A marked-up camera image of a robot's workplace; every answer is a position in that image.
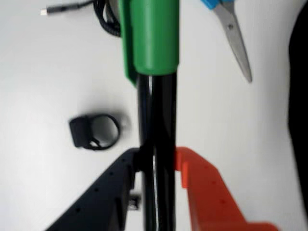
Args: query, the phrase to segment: scissor blade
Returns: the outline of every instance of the scissor blade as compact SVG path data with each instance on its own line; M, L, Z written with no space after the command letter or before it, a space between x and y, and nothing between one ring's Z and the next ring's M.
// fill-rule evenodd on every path
M252 82L252 75L250 70L250 65L248 61L248 56L246 52L246 48L244 45L243 37L241 34L241 30L239 24L237 22L237 18L234 12L234 2L228 1L223 4L218 4L214 11L222 26L226 32L229 44L232 48L232 51L236 57L237 62L240 65L240 68L250 83Z

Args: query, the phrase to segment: black fabric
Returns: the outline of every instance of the black fabric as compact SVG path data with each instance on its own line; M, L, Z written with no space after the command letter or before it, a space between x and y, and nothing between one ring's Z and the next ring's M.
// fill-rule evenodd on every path
M289 47L290 54L290 101L289 129L292 137L298 175L306 213L308 211L308 157L307 147L307 77L308 77L308 4L298 16Z

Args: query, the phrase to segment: blue scissor handle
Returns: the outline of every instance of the blue scissor handle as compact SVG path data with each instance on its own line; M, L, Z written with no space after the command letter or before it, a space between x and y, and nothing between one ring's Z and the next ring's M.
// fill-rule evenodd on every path
M220 2L234 1L234 0L201 0L210 10L214 9Z

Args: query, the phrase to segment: scissors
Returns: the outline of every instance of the scissors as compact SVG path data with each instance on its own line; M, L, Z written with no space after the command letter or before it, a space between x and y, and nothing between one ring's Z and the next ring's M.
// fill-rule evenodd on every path
M242 73L247 81L251 83L250 65L240 26L235 15L234 0L202 0L202 2L210 10L213 10L219 18Z

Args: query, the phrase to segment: orange plastic part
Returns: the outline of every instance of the orange plastic part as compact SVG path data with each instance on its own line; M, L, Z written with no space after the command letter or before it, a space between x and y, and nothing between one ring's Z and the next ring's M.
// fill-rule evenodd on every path
M268 223L247 223L218 170L188 148L177 148L175 168L187 189L192 231L277 231Z

